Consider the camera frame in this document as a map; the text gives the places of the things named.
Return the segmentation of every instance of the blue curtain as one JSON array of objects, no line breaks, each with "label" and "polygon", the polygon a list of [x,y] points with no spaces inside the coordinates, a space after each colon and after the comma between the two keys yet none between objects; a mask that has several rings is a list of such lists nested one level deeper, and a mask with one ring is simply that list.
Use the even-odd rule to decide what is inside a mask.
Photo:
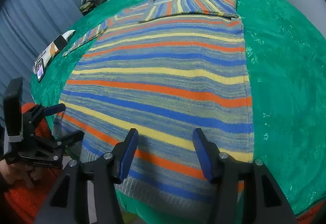
[{"label": "blue curtain", "polygon": [[32,102],[33,63],[59,34],[79,20],[80,0],[7,0],[0,11],[0,123],[3,95],[13,78],[23,77],[22,103]]}]

